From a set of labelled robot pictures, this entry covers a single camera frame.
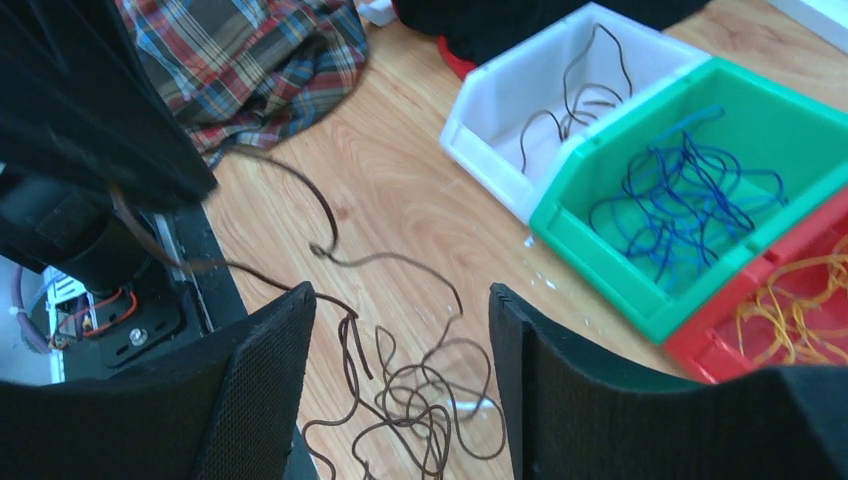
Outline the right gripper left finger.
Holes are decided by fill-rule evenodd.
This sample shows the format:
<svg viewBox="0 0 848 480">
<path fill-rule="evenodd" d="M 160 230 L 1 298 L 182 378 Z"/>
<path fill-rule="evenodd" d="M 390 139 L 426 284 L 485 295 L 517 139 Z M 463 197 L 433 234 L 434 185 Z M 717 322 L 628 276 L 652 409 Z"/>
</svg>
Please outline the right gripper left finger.
<svg viewBox="0 0 848 480">
<path fill-rule="evenodd" d="M 107 379 L 1 386 L 5 479 L 313 479 L 296 426 L 317 295 L 304 282 Z"/>
</svg>

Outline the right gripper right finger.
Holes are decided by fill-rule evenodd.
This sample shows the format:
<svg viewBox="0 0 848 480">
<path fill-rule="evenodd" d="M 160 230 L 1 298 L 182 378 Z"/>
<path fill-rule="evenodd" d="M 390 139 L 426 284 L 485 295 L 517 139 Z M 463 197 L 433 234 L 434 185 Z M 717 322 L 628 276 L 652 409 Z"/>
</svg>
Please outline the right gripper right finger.
<svg viewBox="0 0 848 480">
<path fill-rule="evenodd" d="M 490 288 L 493 362 L 518 479 L 843 479 L 847 371 L 669 375 Z"/>
</svg>

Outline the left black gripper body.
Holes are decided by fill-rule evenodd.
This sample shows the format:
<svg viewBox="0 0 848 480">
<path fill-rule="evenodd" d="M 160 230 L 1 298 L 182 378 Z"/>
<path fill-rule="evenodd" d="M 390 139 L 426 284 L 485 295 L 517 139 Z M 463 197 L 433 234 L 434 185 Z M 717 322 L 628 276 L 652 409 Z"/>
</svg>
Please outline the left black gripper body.
<svg viewBox="0 0 848 480">
<path fill-rule="evenodd" d="M 111 1 L 2 3 L 1 161 L 133 206 L 194 206 L 217 186 Z"/>
</svg>

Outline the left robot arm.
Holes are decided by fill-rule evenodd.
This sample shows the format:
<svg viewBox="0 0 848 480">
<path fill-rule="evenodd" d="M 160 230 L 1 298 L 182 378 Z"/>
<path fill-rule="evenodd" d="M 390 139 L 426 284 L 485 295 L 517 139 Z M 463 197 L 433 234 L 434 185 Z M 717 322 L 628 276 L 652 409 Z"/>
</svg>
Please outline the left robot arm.
<svg viewBox="0 0 848 480">
<path fill-rule="evenodd" d="M 112 1 L 1 5 L 1 252 L 85 285 L 126 283 L 145 251 L 110 192 L 170 214 L 214 175 L 149 80 Z"/>
</svg>

